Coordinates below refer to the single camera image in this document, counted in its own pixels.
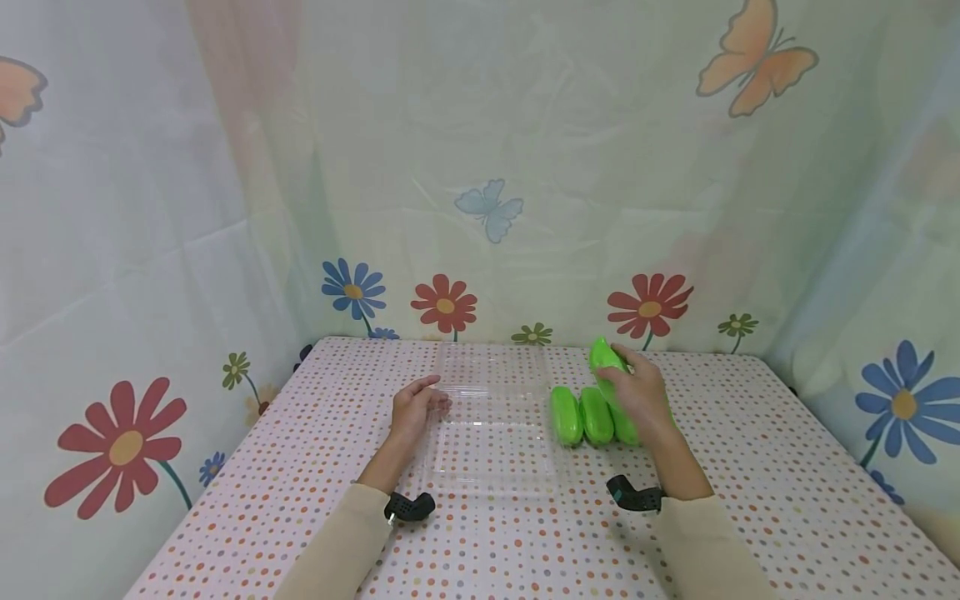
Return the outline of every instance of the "black wrist strap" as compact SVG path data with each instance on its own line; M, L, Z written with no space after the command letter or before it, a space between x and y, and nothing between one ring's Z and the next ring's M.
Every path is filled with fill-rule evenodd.
M416 500L410 500L406 496L393 492L390 494L390 501L383 508L383 515L388 521L394 522L395 518L401 521L422 521L437 508L433 501L433 496L427 492L421 493Z
M659 512L663 497L666 496L660 488L647 488L638 492L624 475L617 475L608 481L607 490L617 506L631 512Z

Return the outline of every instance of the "beige sleeve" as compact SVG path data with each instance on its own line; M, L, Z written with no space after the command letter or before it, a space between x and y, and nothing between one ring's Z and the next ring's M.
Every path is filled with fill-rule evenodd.
M376 562L393 527L383 516L390 496L361 484L337 508L297 558L274 600L350 600Z
M655 529L683 600L776 600L719 498L664 498Z

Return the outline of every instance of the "transparent plastic tray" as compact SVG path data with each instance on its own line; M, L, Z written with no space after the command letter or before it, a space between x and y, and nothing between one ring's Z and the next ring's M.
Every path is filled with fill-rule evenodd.
M441 344L438 388L453 406L431 423L421 488L486 495L540 495L566 480L554 440L548 375L532 347Z

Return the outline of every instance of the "small green flower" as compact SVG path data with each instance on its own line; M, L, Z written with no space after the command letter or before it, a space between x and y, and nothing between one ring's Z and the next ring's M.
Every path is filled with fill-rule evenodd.
M224 372L227 374L224 377L224 387L232 390L233 386L240 383L244 375L247 374L250 369L250 361L247 360L246 352L240 352L239 355L236 352L231 352L229 361L228 364L224 365Z
M553 335L553 329L544 327L543 323L537 323L531 329L527 325L520 328L519 333L510 336L515 344L526 346L546 346L550 344L550 336Z
M717 329L720 330L720 333L726 333L730 337L740 336L741 338L745 335L750 335L754 332L754 327L756 327L760 321L754 319L753 315L750 313L743 313L743 316L737 317L736 315L730 315L730 320L720 323L717 326Z

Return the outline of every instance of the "flower center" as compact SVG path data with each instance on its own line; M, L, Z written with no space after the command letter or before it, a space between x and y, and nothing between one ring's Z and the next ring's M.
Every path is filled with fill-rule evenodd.
M353 285L352 283L344 286L344 294L347 295L347 298L353 300L360 300L363 298L363 290L360 289L359 285Z
M120 434L110 447L110 462L122 467L132 461L143 449L143 436L139 431L127 431Z
M636 310L637 314L643 317L644 319L651 319L656 317L661 311L659 302L644 302Z
M437 310L444 313L445 315L449 315L454 310L456 310L456 308L457 308L457 305L454 304L453 301L449 299L441 298L437 300Z
M910 420L917 414L917 399L906 390L900 390L894 396L892 409L897 419Z

